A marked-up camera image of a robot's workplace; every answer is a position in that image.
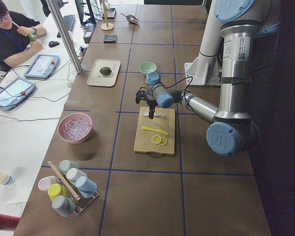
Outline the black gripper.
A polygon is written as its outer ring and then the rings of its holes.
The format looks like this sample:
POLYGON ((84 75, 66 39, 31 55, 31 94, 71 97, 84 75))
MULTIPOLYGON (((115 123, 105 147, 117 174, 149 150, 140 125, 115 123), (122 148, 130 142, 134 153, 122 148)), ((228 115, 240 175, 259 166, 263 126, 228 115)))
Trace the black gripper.
POLYGON ((149 119, 152 119, 154 118, 155 107, 158 105, 158 103, 156 102, 156 99, 147 91, 145 92, 144 98, 145 98, 145 101, 147 102, 147 105, 149 106, 148 117, 149 119))

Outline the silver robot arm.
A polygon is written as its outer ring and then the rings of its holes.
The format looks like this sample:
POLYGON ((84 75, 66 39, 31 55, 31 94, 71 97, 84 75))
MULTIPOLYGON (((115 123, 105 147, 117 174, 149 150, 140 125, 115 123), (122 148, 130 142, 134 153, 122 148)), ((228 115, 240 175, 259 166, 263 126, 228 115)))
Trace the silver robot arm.
POLYGON ((219 85, 218 106, 188 89, 164 86, 157 72, 146 75, 146 90, 136 93, 136 102, 147 102, 149 118, 156 106, 179 103, 209 122, 206 141, 215 153, 234 156, 247 150, 258 138, 247 112, 253 42, 278 31, 281 6, 279 0, 212 1, 199 54, 185 64, 185 75, 187 85, 219 85))

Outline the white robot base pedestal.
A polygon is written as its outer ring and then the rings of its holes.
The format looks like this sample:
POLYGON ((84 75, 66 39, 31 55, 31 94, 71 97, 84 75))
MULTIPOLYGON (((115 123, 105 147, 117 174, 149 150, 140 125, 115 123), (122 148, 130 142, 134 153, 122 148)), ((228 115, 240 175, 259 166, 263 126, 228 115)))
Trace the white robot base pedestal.
POLYGON ((193 62, 184 64, 185 76, 189 77, 186 80, 188 85, 218 86, 220 84, 217 54, 222 37, 220 35, 221 22, 214 14, 216 3, 215 0, 211 2, 198 56, 193 62))

